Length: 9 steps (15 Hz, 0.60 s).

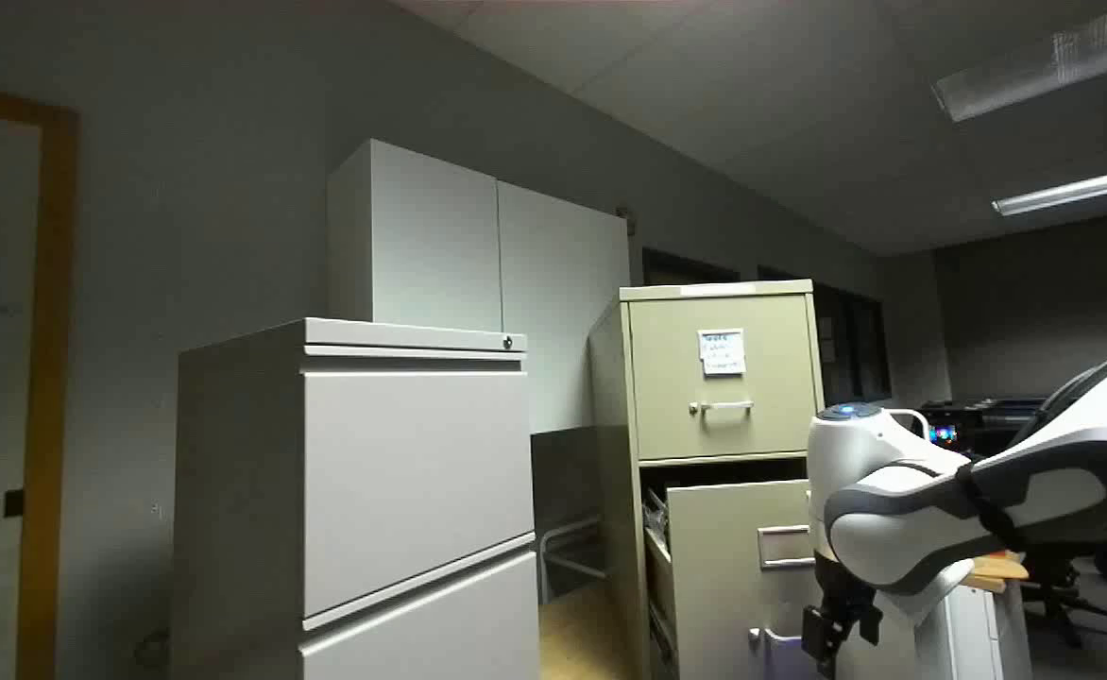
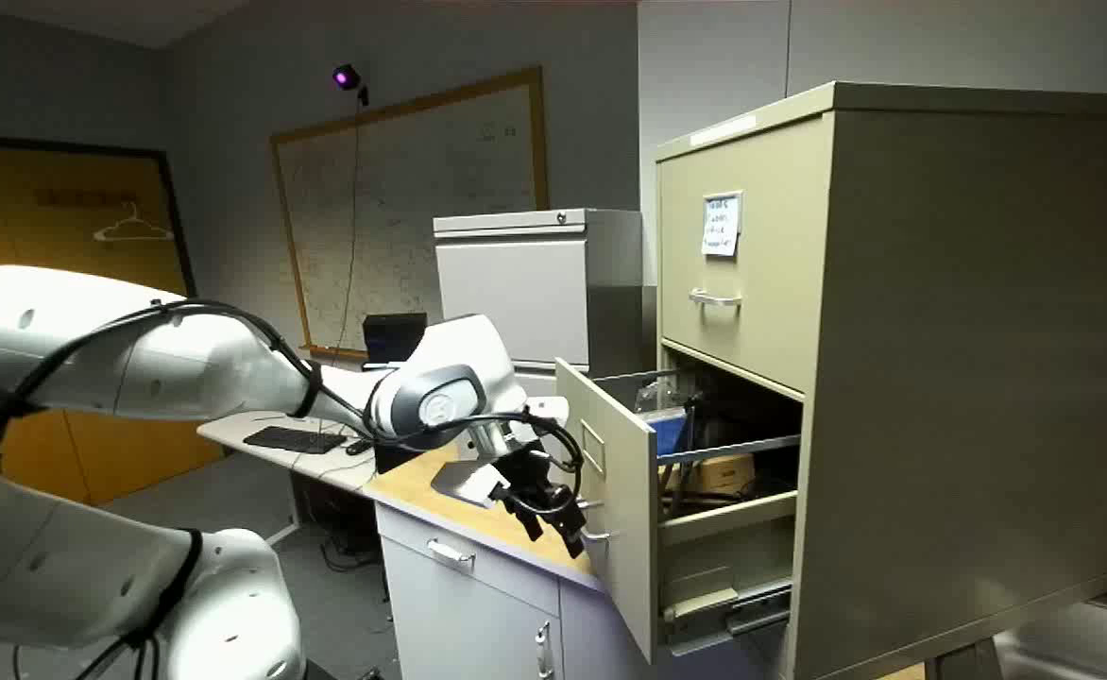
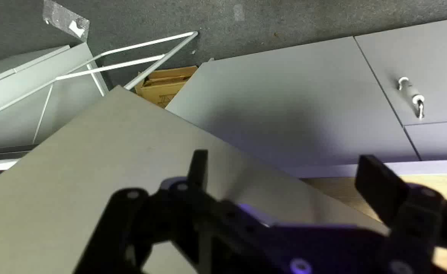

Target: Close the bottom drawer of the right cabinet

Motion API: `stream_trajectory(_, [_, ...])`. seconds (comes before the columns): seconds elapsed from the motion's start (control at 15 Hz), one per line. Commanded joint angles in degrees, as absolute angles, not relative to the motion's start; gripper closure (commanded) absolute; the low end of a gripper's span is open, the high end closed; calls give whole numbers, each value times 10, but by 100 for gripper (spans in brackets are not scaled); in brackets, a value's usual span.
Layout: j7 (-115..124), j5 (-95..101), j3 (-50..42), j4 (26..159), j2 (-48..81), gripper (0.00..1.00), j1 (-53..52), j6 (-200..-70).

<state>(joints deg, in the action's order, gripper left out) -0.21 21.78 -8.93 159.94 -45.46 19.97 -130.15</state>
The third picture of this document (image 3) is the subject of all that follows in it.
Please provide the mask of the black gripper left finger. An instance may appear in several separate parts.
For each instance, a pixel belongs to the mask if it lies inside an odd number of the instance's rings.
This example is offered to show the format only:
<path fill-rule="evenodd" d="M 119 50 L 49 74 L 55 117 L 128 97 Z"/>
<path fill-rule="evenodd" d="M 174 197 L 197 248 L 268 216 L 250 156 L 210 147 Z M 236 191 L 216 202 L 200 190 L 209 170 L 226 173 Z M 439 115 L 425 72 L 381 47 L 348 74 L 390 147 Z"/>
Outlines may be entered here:
<path fill-rule="evenodd" d="M 75 266 L 73 274 L 145 274 L 152 246 L 171 241 L 190 266 L 198 264 L 198 231 L 177 194 L 206 188 L 207 149 L 192 153 L 186 176 L 168 178 L 155 193 L 116 190 Z"/>

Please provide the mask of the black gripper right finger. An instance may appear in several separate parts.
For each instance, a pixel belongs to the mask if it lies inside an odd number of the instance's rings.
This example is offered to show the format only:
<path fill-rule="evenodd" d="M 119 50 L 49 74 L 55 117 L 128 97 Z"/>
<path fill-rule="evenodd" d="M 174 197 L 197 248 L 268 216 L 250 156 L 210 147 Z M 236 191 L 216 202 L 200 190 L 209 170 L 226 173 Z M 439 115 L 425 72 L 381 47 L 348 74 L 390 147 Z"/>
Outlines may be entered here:
<path fill-rule="evenodd" d="M 447 199 L 435 188 L 407 182 L 375 155 L 360 155 L 354 185 L 389 228 L 378 251 L 386 274 L 447 274 L 433 261 L 447 249 Z"/>

